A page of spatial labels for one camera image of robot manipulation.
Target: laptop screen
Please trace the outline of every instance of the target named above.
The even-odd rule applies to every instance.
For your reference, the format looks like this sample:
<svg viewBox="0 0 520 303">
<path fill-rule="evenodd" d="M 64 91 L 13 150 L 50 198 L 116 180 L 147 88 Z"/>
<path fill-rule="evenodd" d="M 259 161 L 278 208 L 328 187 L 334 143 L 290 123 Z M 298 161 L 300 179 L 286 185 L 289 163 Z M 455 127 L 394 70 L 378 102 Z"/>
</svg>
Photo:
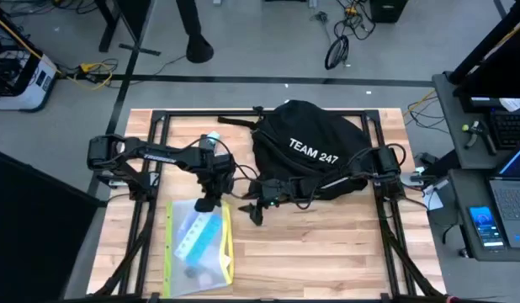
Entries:
<svg viewBox="0 0 520 303">
<path fill-rule="evenodd" d="M 499 171 L 501 177 L 520 178 L 520 149 Z"/>
</svg>

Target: clamp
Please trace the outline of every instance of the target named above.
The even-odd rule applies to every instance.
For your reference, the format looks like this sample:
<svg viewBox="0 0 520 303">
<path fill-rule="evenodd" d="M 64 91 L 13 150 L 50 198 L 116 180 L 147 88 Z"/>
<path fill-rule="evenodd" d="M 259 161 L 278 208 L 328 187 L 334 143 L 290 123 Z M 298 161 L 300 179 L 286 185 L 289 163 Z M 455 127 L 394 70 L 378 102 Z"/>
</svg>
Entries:
<svg viewBox="0 0 520 303">
<path fill-rule="evenodd" d="M 479 137 L 482 137 L 485 141 L 486 149 L 488 150 L 488 153 L 492 156 L 495 156 L 497 154 L 496 146 L 494 145 L 494 141 L 492 140 L 490 136 L 490 131 L 488 130 L 488 127 L 481 121 L 474 121 L 472 126 L 469 125 L 463 125 L 462 131 L 467 132 L 471 134 L 471 138 L 468 141 L 468 143 L 465 144 L 464 148 L 469 149 L 471 148 L 476 142 Z"/>
</svg>

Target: laptop keyboard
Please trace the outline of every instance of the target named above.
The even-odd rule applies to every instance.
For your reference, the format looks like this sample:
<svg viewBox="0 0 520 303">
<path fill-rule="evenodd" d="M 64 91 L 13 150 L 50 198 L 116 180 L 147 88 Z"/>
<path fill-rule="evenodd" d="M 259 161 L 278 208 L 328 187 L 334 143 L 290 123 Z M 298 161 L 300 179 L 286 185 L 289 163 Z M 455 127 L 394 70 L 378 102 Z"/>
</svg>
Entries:
<svg viewBox="0 0 520 303">
<path fill-rule="evenodd" d="M 503 220 L 520 220 L 520 189 L 494 189 Z"/>
</svg>

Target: laptop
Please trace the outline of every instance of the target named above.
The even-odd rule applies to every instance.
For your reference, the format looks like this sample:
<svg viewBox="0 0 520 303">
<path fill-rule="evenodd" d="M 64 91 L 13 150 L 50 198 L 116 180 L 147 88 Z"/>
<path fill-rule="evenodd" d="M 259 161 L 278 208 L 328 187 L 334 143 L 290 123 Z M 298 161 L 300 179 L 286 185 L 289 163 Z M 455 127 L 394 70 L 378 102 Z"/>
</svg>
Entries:
<svg viewBox="0 0 520 303">
<path fill-rule="evenodd" d="M 490 178 L 491 190 L 513 248 L 520 248 L 520 147 Z"/>
</svg>

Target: keyboard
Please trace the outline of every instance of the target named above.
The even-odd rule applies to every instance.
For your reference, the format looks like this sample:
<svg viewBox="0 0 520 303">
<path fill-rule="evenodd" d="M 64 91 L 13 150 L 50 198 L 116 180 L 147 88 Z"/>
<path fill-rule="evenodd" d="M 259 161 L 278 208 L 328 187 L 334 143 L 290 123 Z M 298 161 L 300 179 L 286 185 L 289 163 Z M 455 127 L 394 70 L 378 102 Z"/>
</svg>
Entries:
<svg viewBox="0 0 520 303">
<path fill-rule="evenodd" d="M 520 189 L 494 189 L 503 220 L 520 220 Z"/>
<path fill-rule="evenodd" d="M 512 149 L 520 141 L 520 114 L 495 112 L 490 116 L 491 134 L 497 149 Z"/>
</svg>

